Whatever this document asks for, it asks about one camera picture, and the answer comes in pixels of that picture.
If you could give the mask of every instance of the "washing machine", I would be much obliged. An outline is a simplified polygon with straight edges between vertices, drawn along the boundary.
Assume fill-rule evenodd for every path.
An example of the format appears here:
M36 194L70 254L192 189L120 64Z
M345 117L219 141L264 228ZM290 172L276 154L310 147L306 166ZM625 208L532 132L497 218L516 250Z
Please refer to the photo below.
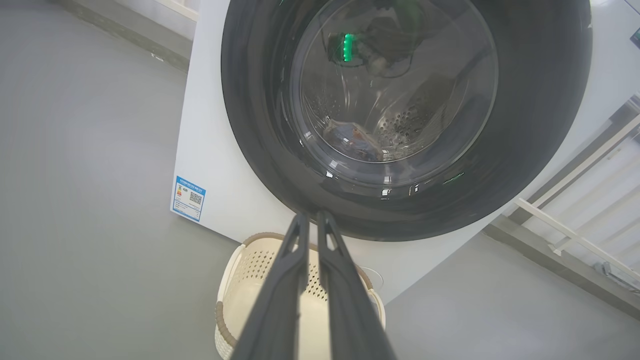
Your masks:
M622 0L202 2L170 208L236 241L328 210L388 302L640 90L639 28Z

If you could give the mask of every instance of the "railing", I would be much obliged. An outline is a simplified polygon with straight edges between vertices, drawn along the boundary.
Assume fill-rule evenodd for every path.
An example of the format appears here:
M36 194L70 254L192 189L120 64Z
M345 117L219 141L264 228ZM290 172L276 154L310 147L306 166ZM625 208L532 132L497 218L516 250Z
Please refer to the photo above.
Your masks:
M562 256L609 263L640 286L640 115L533 202L523 225Z

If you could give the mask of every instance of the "white laundry basket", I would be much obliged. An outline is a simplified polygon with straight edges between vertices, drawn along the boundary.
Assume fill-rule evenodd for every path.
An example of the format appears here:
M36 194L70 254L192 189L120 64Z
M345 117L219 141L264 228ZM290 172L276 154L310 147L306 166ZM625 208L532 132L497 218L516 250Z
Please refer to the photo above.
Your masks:
M224 360L231 357L244 323L249 317L262 283L271 269L284 236L260 233L251 236L231 255L218 290L216 304L216 349ZM308 286L300 296L300 359L331 359L327 295L318 277L317 247L309 244ZM382 327L385 308L369 278L357 267Z

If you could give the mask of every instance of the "baseboard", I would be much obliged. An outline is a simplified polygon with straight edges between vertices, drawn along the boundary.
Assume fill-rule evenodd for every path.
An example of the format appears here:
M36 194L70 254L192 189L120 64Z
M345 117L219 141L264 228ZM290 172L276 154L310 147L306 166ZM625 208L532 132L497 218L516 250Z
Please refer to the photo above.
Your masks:
M113 0L58 0L77 18L152 53L181 71L189 70L192 41Z

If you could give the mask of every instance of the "gray floor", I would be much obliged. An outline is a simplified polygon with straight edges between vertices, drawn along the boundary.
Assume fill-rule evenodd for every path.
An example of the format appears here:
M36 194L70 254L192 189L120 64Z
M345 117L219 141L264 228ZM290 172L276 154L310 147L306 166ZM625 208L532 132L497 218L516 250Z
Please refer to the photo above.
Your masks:
M640 322L483 234L386 310L400 360L640 359Z
M0 359L215 359L236 243L169 212L186 75L0 0Z

